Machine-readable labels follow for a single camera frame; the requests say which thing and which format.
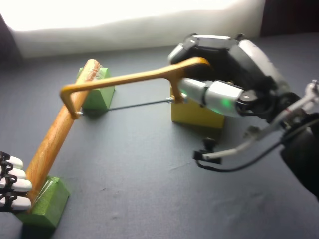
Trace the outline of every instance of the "yellow box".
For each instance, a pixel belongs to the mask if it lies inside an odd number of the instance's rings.
[[[188,99],[187,103],[171,104],[171,121],[202,127],[222,129],[225,116]]]

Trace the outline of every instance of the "gray table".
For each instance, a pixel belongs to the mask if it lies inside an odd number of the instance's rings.
[[[319,79],[319,34],[255,41],[302,95]],[[64,84],[94,58],[113,76],[166,65],[172,47],[33,59],[0,72],[1,150],[28,165],[61,107]],[[118,86],[112,106],[161,100],[169,84],[158,79]],[[227,119],[219,149],[241,142],[255,118]],[[72,192],[55,232],[22,227],[12,214],[0,215],[1,239],[316,239],[319,204],[278,156],[232,174],[197,168],[192,151],[202,135],[170,121],[170,105],[82,117],[71,129],[51,175]],[[274,135],[226,166],[250,160],[278,138]]]

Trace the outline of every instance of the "wooden dowel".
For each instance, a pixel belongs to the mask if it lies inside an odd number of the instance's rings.
[[[89,60],[76,84],[92,81],[99,68],[100,64],[96,60]],[[80,110],[87,94],[88,91],[82,91],[72,95],[72,101],[77,111]],[[32,190],[27,194],[32,206],[73,123],[74,118],[71,117],[67,107],[63,105],[26,170],[26,178],[32,183]]]

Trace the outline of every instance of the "green block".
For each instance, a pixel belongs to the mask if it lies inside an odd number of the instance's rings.
[[[80,68],[76,78],[79,77],[82,70],[83,68]],[[108,77],[110,77],[108,68],[101,68],[99,76],[95,80]],[[114,90],[114,86],[91,90],[82,105],[83,111],[87,113],[106,112],[110,108]]]
[[[56,228],[69,196],[61,179],[48,176],[32,211],[16,216],[26,225]]]

